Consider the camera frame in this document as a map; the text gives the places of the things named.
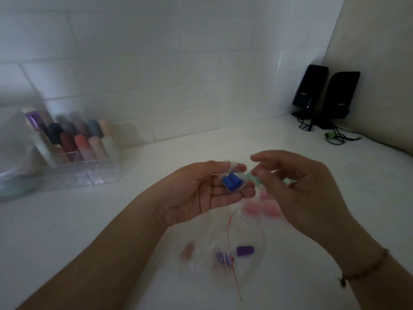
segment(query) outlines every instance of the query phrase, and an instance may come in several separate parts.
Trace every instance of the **beaded bracelet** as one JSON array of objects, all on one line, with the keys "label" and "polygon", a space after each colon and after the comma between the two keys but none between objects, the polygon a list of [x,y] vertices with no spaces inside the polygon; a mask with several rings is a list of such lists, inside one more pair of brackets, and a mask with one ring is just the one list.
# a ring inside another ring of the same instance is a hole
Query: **beaded bracelet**
[{"label": "beaded bracelet", "polygon": [[381,255],[381,257],[379,258],[379,260],[377,260],[366,271],[363,271],[361,273],[357,273],[357,274],[351,275],[351,276],[346,276],[346,275],[342,274],[341,278],[338,279],[340,281],[341,287],[346,288],[346,281],[352,281],[354,279],[361,279],[363,277],[369,276],[370,273],[372,273],[373,271],[377,271],[381,267],[381,265],[383,264],[384,260],[387,258],[388,255],[389,255],[389,250],[385,249],[383,251],[383,254]]}]

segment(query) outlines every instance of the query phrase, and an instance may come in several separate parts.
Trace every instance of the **red string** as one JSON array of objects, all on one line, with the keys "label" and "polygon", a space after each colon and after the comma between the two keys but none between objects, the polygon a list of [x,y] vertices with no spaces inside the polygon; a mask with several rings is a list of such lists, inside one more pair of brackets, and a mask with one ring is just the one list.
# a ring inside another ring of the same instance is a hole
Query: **red string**
[{"label": "red string", "polygon": [[233,273],[234,273],[234,277],[235,277],[235,283],[236,283],[236,285],[237,285],[238,295],[240,296],[240,301],[242,301],[242,299],[241,299],[240,287],[238,286],[237,276],[236,276],[236,274],[235,274],[235,269],[234,269],[234,258],[232,257],[232,255],[231,255],[231,250],[230,250],[230,236],[229,236],[229,234],[228,234],[228,229],[229,229],[229,227],[230,227],[231,219],[232,219],[232,216],[234,215],[234,213],[231,214],[230,220],[228,221],[228,226],[227,226],[228,251],[230,252],[231,266],[232,266]]}]

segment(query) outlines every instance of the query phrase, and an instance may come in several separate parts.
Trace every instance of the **white countertop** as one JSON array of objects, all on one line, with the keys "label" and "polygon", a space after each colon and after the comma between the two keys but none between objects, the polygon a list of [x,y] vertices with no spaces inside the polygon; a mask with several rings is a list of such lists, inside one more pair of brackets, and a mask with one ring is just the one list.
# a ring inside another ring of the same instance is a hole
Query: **white countertop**
[{"label": "white countertop", "polygon": [[[137,194],[170,172],[195,161],[229,159],[251,169],[249,156],[267,149],[290,150],[326,163],[356,219],[413,271],[413,158],[367,138],[333,146],[323,135],[322,130],[299,130],[291,116],[188,135],[125,150],[117,183],[0,203],[0,309],[17,307]],[[351,290],[339,285],[333,259],[283,219],[264,222],[264,259],[242,289],[242,302],[234,291],[173,273],[167,265],[177,235],[199,232],[199,224],[208,219],[209,214],[168,230],[128,309],[354,308]],[[163,252],[169,254],[161,258]]]}]

